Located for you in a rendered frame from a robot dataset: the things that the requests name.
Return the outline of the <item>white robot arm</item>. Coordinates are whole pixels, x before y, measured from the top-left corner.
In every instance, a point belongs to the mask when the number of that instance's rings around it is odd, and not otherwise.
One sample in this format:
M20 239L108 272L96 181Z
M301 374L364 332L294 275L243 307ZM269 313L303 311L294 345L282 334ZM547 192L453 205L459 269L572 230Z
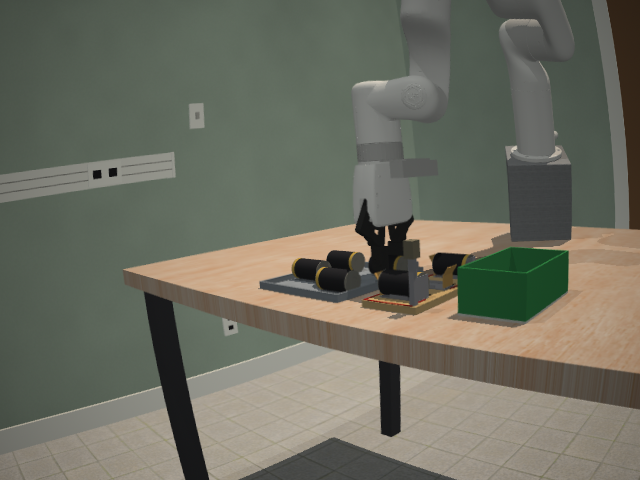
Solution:
M510 19L501 25L499 40L514 112L517 146L511 155L532 163L558 160L562 151L555 146L558 133L554 131L550 80L540 61L565 62L574 54L574 37L561 0L486 1L496 16ZM409 76L353 86L358 162L390 161L391 178L438 175L437 160L404 159L397 119L433 123L445 114L450 84L450 15L451 0L401 0Z

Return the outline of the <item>green open-top box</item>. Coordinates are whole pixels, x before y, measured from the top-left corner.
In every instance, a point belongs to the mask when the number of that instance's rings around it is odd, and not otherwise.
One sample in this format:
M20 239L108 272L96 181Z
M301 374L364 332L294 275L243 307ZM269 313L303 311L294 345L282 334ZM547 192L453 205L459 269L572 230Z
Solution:
M568 250L506 248L457 267L458 315L527 324L568 293L568 273Z

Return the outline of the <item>black battery with gold end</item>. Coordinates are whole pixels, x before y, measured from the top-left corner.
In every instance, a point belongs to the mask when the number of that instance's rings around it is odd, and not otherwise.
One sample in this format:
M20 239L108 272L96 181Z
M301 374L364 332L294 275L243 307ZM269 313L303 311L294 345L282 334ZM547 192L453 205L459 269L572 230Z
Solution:
M316 273L321 267L332 268L331 264L325 260L297 258L292 264L292 273L296 278L315 281Z
M332 268L355 270L361 272L365 266L365 257L361 252L332 250L326 261Z
M455 253L436 253L432 261L432 269L436 275L442 275L445 270L457 264L453 271L453 275L457 275L457 267L467 264L467 258L473 257L470 254L455 254Z
M378 289L382 294L393 294L409 297L408 271L383 270L378 278Z
M360 287L361 277L355 270L321 267L315 283L319 289L345 292Z
M388 255L388 256L389 256L389 269L408 271L408 259L403 259L403 256L398 256L398 255ZM369 261L368 261L368 269L372 274L380 272L380 271L372 270L371 257L369 258Z

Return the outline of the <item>tan battery holder board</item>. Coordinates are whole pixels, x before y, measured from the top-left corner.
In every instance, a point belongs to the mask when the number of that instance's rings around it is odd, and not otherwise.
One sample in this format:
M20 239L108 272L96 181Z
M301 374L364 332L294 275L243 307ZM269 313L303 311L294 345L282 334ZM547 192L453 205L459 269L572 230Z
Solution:
M457 264L448 267L442 275L436 275L433 272L429 276L427 273L417 277L417 272L419 272L417 258L420 258L420 240L404 240L403 254L404 259L408 259L409 297L393 294L386 295L380 292L380 294L363 299L362 307L418 315L458 296L458 278L457 275L453 275ZM428 285L428 277L430 284L432 284L430 286Z

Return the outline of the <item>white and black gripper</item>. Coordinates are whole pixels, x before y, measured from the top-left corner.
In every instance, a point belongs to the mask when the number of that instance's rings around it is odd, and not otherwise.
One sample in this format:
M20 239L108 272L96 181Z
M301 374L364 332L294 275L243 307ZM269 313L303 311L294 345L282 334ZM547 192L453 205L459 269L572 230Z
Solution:
M389 162L358 162L353 177L353 213L355 232L371 246L372 269L389 269L388 255L403 256L403 241L414 222L409 178L390 178ZM391 240L388 246L384 246L385 226Z

